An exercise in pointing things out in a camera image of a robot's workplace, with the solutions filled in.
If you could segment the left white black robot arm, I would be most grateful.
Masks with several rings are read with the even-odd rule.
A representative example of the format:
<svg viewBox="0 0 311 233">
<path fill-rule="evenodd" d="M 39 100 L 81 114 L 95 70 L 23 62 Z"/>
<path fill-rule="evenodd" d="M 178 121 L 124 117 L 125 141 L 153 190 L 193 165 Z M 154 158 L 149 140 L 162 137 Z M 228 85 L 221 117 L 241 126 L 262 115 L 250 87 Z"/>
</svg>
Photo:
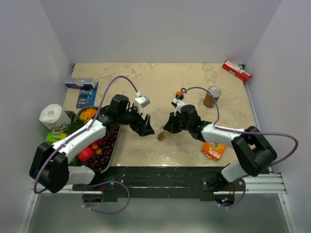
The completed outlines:
<svg viewBox="0 0 311 233">
<path fill-rule="evenodd" d="M 83 184 L 89 190 L 100 187 L 101 179 L 86 166 L 70 166 L 70 162 L 91 143 L 115 131 L 121 125 L 128 125 L 139 136 L 153 135 L 150 115 L 142 117 L 142 109 L 150 104 L 146 96 L 137 94 L 131 107 L 129 99 L 116 94 L 109 105 L 98 108 L 96 115 L 83 127 L 53 144 L 41 143 L 35 152 L 30 168 L 34 179 L 34 192 L 37 185 L 57 193 L 67 184 Z"/>
</svg>

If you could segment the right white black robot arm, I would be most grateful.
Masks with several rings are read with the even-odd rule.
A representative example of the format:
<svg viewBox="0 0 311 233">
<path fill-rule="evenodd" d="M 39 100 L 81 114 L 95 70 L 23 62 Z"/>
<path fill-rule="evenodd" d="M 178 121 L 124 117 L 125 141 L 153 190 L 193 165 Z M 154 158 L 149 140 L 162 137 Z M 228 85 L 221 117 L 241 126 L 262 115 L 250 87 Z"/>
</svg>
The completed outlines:
<svg viewBox="0 0 311 233">
<path fill-rule="evenodd" d="M 164 130 L 172 134 L 187 131 L 195 140 L 230 147 L 237 156 L 237 161 L 225 166 L 209 179 L 209 185 L 212 187 L 227 191 L 234 181 L 242 177 L 258 176 L 277 158 L 276 151 L 258 128 L 250 126 L 247 129 L 235 130 L 217 127 L 212 122 L 201 120 L 194 105 L 172 105 L 175 111 L 170 113 Z"/>
</svg>

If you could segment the orange black padlock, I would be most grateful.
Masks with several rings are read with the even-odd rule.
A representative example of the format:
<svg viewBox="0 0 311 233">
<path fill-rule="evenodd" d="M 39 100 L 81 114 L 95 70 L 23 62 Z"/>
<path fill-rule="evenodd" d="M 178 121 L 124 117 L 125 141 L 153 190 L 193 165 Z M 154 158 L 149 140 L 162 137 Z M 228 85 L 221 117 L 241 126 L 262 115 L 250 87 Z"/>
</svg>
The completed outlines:
<svg viewBox="0 0 311 233">
<path fill-rule="evenodd" d="M 186 93 L 186 88 L 181 88 L 180 91 L 177 91 L 177 92 L 176 92 L 175 97 L 176 97 L 177 99 L 182 100 L 182 99 L 184 98 L 184 94 L 185 94 L 185 93 Z"/>
</svg>

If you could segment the brass padlock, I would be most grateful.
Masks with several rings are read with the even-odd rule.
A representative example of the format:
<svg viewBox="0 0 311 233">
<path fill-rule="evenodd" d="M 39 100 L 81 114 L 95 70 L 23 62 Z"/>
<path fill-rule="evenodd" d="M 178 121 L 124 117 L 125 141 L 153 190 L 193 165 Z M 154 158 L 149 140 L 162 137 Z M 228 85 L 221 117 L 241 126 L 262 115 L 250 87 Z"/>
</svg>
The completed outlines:
<svg viewBox="0 0 311 233">
<path fill-rule="evenodd" d="M 157 140 L 158 141 L 162 141 L 162 140 L 164 140 L 164 138 L 165 138 L 165 130 L 164 130 L 164 127 L 162 126 L 161 128 L 161 132 L 158 134 L 158 136 L 157 136 Z"/>
</svg>

